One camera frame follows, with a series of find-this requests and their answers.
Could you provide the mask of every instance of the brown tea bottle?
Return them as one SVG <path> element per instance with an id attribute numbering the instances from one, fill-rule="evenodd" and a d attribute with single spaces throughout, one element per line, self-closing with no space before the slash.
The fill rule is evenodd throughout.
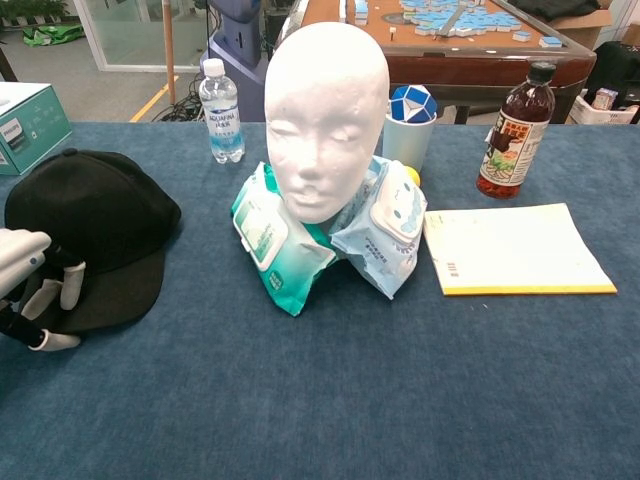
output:
<path id="1" fill-rule="evenodd" d="M 527 81 L 509 93 L 476 180 L 482 193 L 512 198 L 520 191 L 556 105 L 549 87 L 555 71 L 551 63 L 533 63 Z"/>

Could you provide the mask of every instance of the blue and white cube toy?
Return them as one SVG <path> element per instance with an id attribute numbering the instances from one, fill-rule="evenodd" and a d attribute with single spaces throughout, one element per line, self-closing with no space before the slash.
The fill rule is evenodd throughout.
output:
<path id="1" fill-rule="evenodd" d="M 437 102 L 422 85 L 398 87 L 391 97 L 391 118 L 399 122 L 430 122 L 437 109 Z"/>

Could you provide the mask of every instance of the table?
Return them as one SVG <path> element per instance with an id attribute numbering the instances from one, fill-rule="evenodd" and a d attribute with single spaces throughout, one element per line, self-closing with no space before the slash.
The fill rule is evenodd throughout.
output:
<path id="1" fill-rule="evenodd" d="M 140 322 L 54 354 L 0 338 L 0 478 L 637 480 L 637 127 L 550 127 L 510 201 L 474 186 L 487 127 L 436 126 L 425 163 L 430 209 L 567 202 L 618 295 L 445 298 L 423 243 L 393 302 L 340 262 L 295 319 L 229 214 L 264 125 L 225 166 L 203 124 L 73 129 L 60 149 L 138 161 L 182 231 Z"/>
<path id="2" fill-rule="evenodd" d="M 298 0 L 279 38 L 281 43 L 295 30 L 311 23 L 338 21 L 340 0 Z M 425 84 L 442 106 L 457 105 L 456 123 L 465 123 L 468 106 L 500 105 L 509 90 L 524 81 L 533 60 L 557 64 L 552 81 L 556 109 L 552 123 L 564 123 L 571 106 L 595 63 L 595 54 L 548 25 L 503 0 L 486 0 L 489 12 L 506 11 L 518 17 L 532 40 L 520 43 L 509 33 L 487 33 L 469 38 L 421 37 L 415 25 L 390 23 L 389 14 L 402 12 L 398 0 L 368 0 L 369 23 L 363 28 L 385 52 L 392 85 Z M 348 0 L 347 22 L 354 24 L 354 0 Z M 397 32 L 391 41 L 389 27 Z M 564 46 L 538 46 L 542 35 L 562 40 Z"/>

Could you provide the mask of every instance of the glass door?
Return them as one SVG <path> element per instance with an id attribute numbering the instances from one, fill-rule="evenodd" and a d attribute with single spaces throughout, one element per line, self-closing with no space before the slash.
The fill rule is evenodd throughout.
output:
<path id="1" fill-rule="evenodd" d="M 162 0 L 74 0 L 101 70 L 165 68 Z M 171 0 L 177 71 L 199 68 L 206 49 L 206 15 L 193 0 Z"/>

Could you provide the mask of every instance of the potted plant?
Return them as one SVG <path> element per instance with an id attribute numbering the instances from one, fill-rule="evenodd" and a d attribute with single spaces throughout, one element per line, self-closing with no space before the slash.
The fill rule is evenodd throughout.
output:
<path id="1" fill-rule="evenodd" d="M 0 18 L 5 27 L 61 23 L 66 8 L 65 0 L 0 0 Z"/>

